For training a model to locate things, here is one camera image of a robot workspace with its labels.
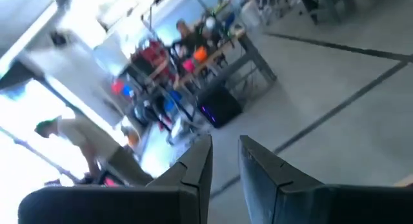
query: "floor line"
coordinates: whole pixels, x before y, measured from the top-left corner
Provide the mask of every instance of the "floor line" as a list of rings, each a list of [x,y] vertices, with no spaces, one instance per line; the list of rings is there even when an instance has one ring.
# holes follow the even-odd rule
[[[294,37],[294,36],[288,36],[285,34],[277,34],[277,33],[271,33],[271,32],[265,32],[264,33],[266,36],[270,37],[277,37],[281,39],[288,39],[292,41],[298,41],[301,43],[308,43],[311,45],[316,45],[316,46],[323,46],[327,48],[333,48],[337,50],[344,50],[352,53],[359,53],[359,54],[364,54],[367,56],[374,56],[374,57],[380,57],[384,59],[393,59],[393,60],[398,60],[398,61],[410,61],[412,62],[412,59],[410,58],[409,55],[405,54],[397,54],[393,52],[385,52],[381,50],[371,50],[371,49],[362,49],[362,48],[357,48],[353,46],[346,46],[346,45],[340,45],[340,44],[335,44],[335,43],[329,43],[326,41],[318,41],[314,39],[306,39],[303,37]]]
[[[388,69],[387,71],[382,73],[380,76],[372,80],[369,84],[360,88],[357,92],[355,92],[350,97],[348,97],[346,100],[341,102],[338,106],[334,107],[332,110],[328,111],[326,114],[324,114],[323,116],[315,120],[309,126],[299,131],[296,135],[294,135],[288,141],[278,146],[276,149],[273,150],[273,153],[278,155],[282,151],[286,150],[288,147],[291,147],[295,142],[299,141],[301,138],[305,137],[307,134],[317,129],[317,127],[321,126],[323,123],[328,121],[330,118],[340,113],[343,109],[347,108],[353,102],[358,100],[360,97],[364,96],[366,93],[370,92],[373,88],[380,85],[386,79],[390,78],[391,76],[399,72],[402,68],[406,67],[407,65],[408,65],[408,62],[402,61],[396,64],[395,66],[393,66],[392,68]],[[239,174],[234,176],[229,181],[227,181],[223,186],[221,186],[221,188],[215,191],[212,191],[210,195],[210,200],[213,200],[214,198],[217,198],[218,196],[222,195],[222,193],[227,191],[229,188],[233,187],[240,180],[241,180],[241,176]]]

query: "concrete floor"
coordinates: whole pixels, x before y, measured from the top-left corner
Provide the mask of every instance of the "concrete floor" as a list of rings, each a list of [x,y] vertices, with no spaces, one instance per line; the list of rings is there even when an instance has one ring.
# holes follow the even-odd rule
[[[302,8],[297,6],[267,30],[413,54],[413,0],[357,2],[357,12],[346,15],[340,25],[325,22],[314,26],[307,16],[298,15]],[[278,76],[278,82],[243,115],[212,132],[212,192],[238,175],[239,135],[247,134],[274,150],[398,63],[263,35],[255,36],[254,42]],[[407,65],[280,156],[324,183],[391,185],[411,174],[412,78],[413,66]],[[234,183],[211,200],[208,222],[249,223],[240,183]]]

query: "metal table leg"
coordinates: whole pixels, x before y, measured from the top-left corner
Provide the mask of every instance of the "metal table leg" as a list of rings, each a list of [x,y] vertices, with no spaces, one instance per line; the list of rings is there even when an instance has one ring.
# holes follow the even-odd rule
[[[248,54],[254,64],[257,66],[259,72],[263,75],[268,84],[277,80],[277,76],[273,73],[268,63],[263,56],[259,53],[258,49],[251,42],[251,39],[247,34],[242,35],[239,39],[239,44],[244,48],[246,54]]]

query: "chair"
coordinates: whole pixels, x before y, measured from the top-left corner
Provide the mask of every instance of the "chair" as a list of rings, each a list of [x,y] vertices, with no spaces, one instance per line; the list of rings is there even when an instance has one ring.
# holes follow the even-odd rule
[[[337,22],[341,22],[341,18],[338,14],[338,11],[336,9],[336,4],[340,2],[341,0],[314,0],[319,4],[319,8],[317,10],[311,11],[310,14],[313,14],[314,12],[319,12],[320,8],[324,8],[327,10],[331,18]],[[356,3],[354,0],[343,0],[345,3],[345,6],[349,9],[353,9],[356,6]]]

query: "person in white shirt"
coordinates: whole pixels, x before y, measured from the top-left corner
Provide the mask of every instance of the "person in white shirt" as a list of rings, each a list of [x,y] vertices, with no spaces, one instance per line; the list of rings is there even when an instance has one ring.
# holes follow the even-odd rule
[[[85,116],[76,115],[73,119],[58,117],[42,121],[37,124],[35,131],[45,138],[55,134],[78,146],[93,178],[99,176],[99,162],[129,185],[146,185],[153,180],[151,175],[141,169],[133,155]]]

